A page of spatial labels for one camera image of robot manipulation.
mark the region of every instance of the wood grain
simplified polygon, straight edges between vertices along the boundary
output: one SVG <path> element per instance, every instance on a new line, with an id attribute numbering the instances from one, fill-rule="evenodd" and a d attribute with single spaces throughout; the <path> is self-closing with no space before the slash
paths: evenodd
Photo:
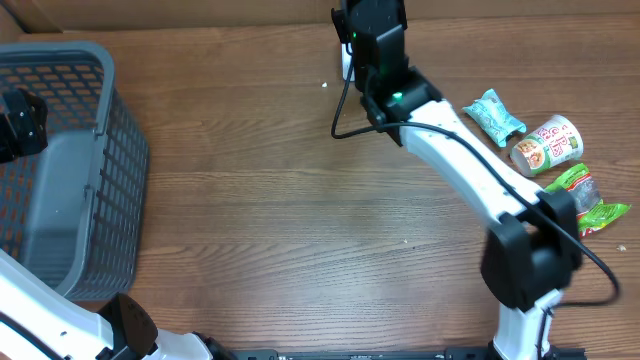
<path id="1" fill-rule="evenodd" d="M 0 7 L 0 43 L 9 43 L 18 40 L 18 36 L 24 34 L 16 25 L 11 15 Z"/>
<path id="2" fill-rule="evenodd" d="M 41 17 L 40 28 L 49 31 L 56 27 L 95 31 L 330 23 L 330 9 L 339 5 L 338 0 L 12 1 L 25 10 L 23 17 L 32 23 L 36 16 Z M 406 0 L 405 3 L 410 19 L 640 12 L 640 3 L 629 0 Z"/>
<path id="3" fill-rule="evenodd" d="M 637 206 L 639 34 L 638 15 L 431 20 L 412 22 L 407 43 L 457 108 L 493 87 L 530 129 L 567 116 L 605 200 Z M 497 302 L 479 274 L 484 230 L 469 208 L 388 138 L 329 136 L 341 92 L 330 25 L 22 39 L 94 40 L 115 59 L 153 157 L 131 295 L 159 326 L 279 351 L 491 339 Z M 357 98 L 347 99 L 345 129 L 366 124 Z M 535 180 L 544 186 L 567 167 Z M 555 344 L 640 357 L 639 214 L 585 240 L 618 273 L 623 299 L 562 311 Z M 568 298 L 608 291 L 586 264 Z"/>

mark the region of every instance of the plastic cup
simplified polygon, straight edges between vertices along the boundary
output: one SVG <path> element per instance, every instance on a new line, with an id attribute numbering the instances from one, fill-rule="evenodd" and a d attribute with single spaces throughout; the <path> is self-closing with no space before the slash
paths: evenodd
<path id="1" fill-rule="evenodd" d="M 564 116 L 554 115 L 511 149 L 511 160 L 522 175 L 533 177 L 567 160 L 580 159 L 582 137 Z"/>

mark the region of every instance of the green snack bag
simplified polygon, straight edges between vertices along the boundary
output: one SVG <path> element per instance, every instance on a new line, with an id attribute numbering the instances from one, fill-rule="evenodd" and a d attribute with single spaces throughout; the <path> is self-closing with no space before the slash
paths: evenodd
<path id="1" fill-rule="evenodd" d="M 580 237 L 603 229 L 631 208 L 624 204 L 604 204 L 598 186 L 585 164 L 575 165 L 565 171 L 545 191 L 554 192 L 559 189 L 567 190 L 576 200 Z"/>
<path id="2" fill-rule="evenodd" d="M 631 206 L 624 204 L 599 204 L 578 220 L 580 237 L 585 237 L 611 224 L 626 214 Z"/>

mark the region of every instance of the crumpled plastic packaging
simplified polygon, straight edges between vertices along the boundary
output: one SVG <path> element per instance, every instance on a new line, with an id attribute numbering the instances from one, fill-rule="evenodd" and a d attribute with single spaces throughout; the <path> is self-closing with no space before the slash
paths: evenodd
<path id="1" fill-rule="evenodd" d="M 493 89 L 487 90 L 482 98 L 475 100 L 471 106 L 462 108 L 491 140 L 500 147 L 507 146 L 507 140 L 514 132 L 525 133 L 527 126 L 513 115 L 502 104 L 498 94 Z"/>
<path id="2" fill-rule="evenodd" d="M 605 204 L 585 164 L 565 171 L 545 190 L 554 192 L 560 188 L 566 189 L 576 199 L 580 237 L 602 230 L 631 209 L 625 204 Z"/>

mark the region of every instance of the beige wall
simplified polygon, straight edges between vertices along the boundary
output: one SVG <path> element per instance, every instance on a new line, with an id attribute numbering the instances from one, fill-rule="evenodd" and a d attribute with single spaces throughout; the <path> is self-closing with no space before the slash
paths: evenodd
<path id="1" fill-rule="evenodd" d="M 34 31 L 330 22 L 339 0 L 7 0 Z M 635 0 L 405 0 L 411 19 L 640 12 Z"/>
<path id="2" fill-rule="evenodd" d="M 23 34 L 13 18 L 0 7 L 0 43 L 14 42 Z"/>

